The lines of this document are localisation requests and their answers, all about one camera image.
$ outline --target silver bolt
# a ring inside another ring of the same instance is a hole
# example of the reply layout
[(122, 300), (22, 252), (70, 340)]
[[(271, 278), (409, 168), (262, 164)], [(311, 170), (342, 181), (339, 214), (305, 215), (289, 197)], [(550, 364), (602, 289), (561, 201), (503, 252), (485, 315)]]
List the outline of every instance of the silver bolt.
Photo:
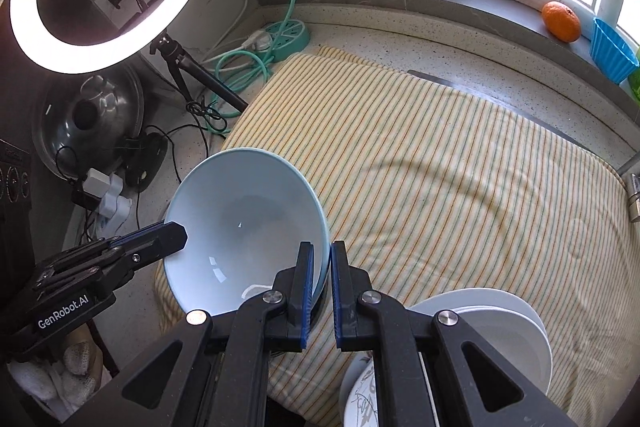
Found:
[(207, 320), (207, 312), (202, 310), (192, 310), (187, 313), (187, 322), (192, 326), (202, 324)]
[(375, 290), (367, 290), (362, 294), (360, 298), (362, 299), (362, 302), (365, 302), (367, 304), (378, 304), (380, 301), (382, 301), (382, 295), (380, 295)]
[(262, 294), (262, 300), (267, 304), (278, 304), (282, 301), (282, 293), (278, 290), (268, 290)]
[(458, 323), (458, 316), (451, 310), (444, 310), (438, 313), (438, 322), (445, 326), (455, 326)]

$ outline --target triangular cutout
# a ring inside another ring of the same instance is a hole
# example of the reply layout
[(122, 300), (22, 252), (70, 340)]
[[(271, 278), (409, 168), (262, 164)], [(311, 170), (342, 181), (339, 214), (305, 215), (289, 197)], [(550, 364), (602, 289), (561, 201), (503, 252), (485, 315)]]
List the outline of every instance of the triangular cutout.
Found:
[(508, 405), (519, 402), (524, 397), (515, 385), (487, 356), (471, 343), (462, 346), (466, 363), (474, 377), (484, 408), (496, 412)]
[(122, 397), (147, 409), (158, 407), (181, 350), (181, 342), (170, 344), (124, 386)]

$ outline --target yellow striped fabric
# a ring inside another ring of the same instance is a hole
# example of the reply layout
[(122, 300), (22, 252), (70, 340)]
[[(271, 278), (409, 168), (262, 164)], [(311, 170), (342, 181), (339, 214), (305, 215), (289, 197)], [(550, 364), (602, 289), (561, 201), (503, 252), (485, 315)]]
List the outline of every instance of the yellow striped fabric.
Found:
[[(295, 165), (350, 263), (406, 306), (478, 286), (525, 299), (549, 334), (550, 398), (581, 427), (605, 425), (640, 373), (640, 241), (614, 170), (473, 95), (321, 54), (292, 56), (225, 148)], [(156, 295), (165, 328), (182, 312), (161, 268)], [(273, 360), (269, 394), (339, 425), (350, 360), (328, 306), (303, 354)]]

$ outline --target round green power strip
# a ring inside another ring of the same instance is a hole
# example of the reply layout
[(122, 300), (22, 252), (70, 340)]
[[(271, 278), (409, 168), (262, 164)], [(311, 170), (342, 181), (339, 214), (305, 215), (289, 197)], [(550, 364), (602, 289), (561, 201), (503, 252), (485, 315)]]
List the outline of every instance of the round green power strip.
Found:
[[(276, 38), (278, 30), (280, 29), (280, 22), (271, 23), (263, 28), (272, 39)], [(289, 55), (301, 52), (309, 44), (309, 30), (305, 23), (297, 19), (290, 19), (282, 31), (282, 35), (273, 47), (273, 61), (281, 62), (285, 60)], [(267, 55), (267, 50), (255, 52), (258, 57), (264, 59)]]

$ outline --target orange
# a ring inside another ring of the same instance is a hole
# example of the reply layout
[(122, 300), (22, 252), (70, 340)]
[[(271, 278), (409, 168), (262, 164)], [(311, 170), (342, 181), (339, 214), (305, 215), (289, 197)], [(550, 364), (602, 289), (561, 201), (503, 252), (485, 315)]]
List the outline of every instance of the orange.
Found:
[(580, 38), (580, 19), (567, 5), (551, 1), (542, 7), (542, 20), (546, 29), (562, 42), (574, 42)]

